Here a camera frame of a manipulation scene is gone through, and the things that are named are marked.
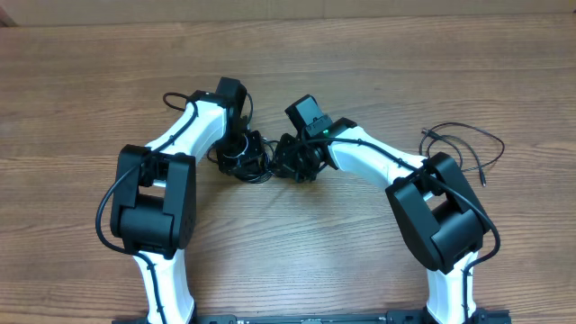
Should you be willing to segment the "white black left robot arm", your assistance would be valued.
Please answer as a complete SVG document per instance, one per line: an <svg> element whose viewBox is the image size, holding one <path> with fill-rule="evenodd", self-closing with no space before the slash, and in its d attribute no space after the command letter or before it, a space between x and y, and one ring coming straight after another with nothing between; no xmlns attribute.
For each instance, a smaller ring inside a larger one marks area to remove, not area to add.
<svg viewBox="0 0 576 324"><path fill-rule="evenodd" d="M223 77L215 92L185 96L181 117L160 137L119 153L114 183L98 206L94 227L105 247L137 262L148 298L143 323L194 321L185 249L196 219L196 168L214 151L225 175L246 181L264 175L260 136L242 113L251 101L239 80Z"/></svg>

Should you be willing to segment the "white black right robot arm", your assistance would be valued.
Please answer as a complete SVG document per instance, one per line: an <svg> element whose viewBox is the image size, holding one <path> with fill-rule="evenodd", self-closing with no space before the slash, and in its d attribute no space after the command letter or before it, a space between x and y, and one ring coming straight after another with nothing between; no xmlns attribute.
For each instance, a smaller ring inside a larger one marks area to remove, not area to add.
<svg viewBox="0 0 576 324"><path fill-rule="evenodd" d="M427 270L427 321L484 321L473 271L499 252L500 234L452 157L402 152L345 118L316 121L276 144L272 168L281 177L313 181L324 167L384 190L404 243Z"/></svg>

